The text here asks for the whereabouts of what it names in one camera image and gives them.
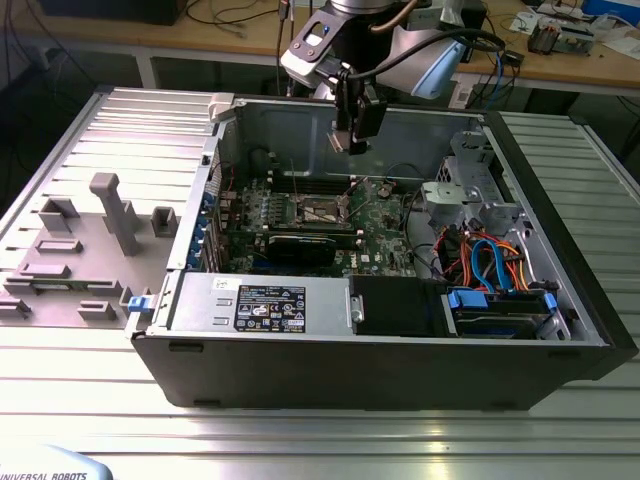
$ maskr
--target metal bracket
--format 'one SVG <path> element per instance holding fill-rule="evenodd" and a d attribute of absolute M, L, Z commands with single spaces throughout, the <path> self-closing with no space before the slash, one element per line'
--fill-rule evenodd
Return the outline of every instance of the metal bracket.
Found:
<path fill-rule="evenodd" d="M 355 295 L 351 297 L 349 309 L 351 312 L 350 318 L 352 323 L 364 322 L 364 302 L 362 300 L 362 295 Z"/>
<path fill-rule="evenodd" d="M 213 123 L 219 123 L 231 118 L 234 114 L 233 93 L 214 93 L 209 101 L 209 119 Z"/>

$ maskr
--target warning label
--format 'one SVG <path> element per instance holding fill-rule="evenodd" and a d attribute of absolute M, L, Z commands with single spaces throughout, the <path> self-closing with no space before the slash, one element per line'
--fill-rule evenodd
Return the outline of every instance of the warning label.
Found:
<path fill-rule="evenodd" d="M 242 285 L 234 327 L 239 332 L 304 333 L 304 287 Z"/>

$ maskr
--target green circuit board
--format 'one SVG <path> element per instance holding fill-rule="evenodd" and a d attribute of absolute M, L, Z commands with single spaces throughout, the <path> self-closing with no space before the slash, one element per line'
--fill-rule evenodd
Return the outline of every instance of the green circuit board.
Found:
<path fill-rule="evenodd" d="M 393 192 L 382 181 L 363 181 L 346 198 L 276 193 L 267 182 L 253 181 L 233 197 L 228 211 L 222 213 L 230 273 L 415 276 L 412 253 L 400 230 L 407 195 Z M 261 248 L 264 240 L 300 232 L 338 242 L 331 266 L 280 268 L 270 264 Z"/>

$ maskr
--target connector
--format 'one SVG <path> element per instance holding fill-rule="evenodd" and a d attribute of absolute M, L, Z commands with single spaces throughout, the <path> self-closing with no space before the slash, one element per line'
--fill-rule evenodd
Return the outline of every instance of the connector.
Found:
<path fill-rule="evenodd" d="M 291 9 L 291 3 L 289 0 L 280 0 L 278 3 L 278 18 L 281 22 L 284 22 L 289 18 L 289 10 Z"/>
<path fill-rule="evenodd" d="M 505 50 L 505 52 L 500 57 L 502 61 L 502 65 L 519 68 L 524 61 L 524 55 L 518 52 L 514 52 L 513 50 Z"/>

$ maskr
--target yellow cable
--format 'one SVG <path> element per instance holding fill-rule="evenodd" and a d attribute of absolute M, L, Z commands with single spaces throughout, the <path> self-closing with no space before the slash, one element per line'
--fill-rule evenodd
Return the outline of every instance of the yellow cable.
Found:
<path fill-rule="evenodd" d="M 522 260 L 520 260 L 520 280 L 522 281 L 522 286 L 524 287 L 524 289 L 529 291 L 527 281 L 524 279 L 524 262 Z"/>

